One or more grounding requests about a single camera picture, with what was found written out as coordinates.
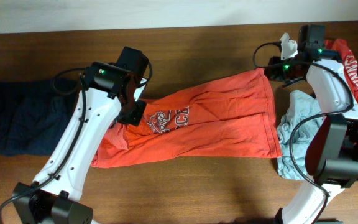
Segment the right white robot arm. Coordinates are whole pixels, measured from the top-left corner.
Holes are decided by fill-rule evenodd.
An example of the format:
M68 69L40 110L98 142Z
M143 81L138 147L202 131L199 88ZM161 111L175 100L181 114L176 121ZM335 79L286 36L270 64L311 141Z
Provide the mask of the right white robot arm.
M344 74L344 60L324 40L323 25L302 26L298 40L285 33L273 43L280 56L263 67L270 80L285 86L305 80L312 87L321 114L300 121L295 129L323 119L306 151L304 181L293 200L279 209L275 223L319 223L328 203L358 182L358 103Z

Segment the orange McKinney Boyd soccer shirt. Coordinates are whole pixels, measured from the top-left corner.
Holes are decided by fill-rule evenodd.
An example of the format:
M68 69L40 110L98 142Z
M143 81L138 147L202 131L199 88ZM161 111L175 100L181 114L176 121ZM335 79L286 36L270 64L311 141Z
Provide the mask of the orange McKinney Boyd soccer shirt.
M116 123L91 162L111 168L176 157L282 156L275 99L261 68L147 99L138 126Z

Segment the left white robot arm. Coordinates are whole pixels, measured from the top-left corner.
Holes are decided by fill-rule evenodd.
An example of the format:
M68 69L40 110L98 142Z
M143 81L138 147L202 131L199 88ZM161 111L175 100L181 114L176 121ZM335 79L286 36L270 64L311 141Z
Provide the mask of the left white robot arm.
M149 59L130 47L115 63L93 62L83 70L75 112L55 150L32 183L18 183L9 200L22 223L95 222L93 209L80 203L86 175L109 128L139 125L146 71L152 71Z

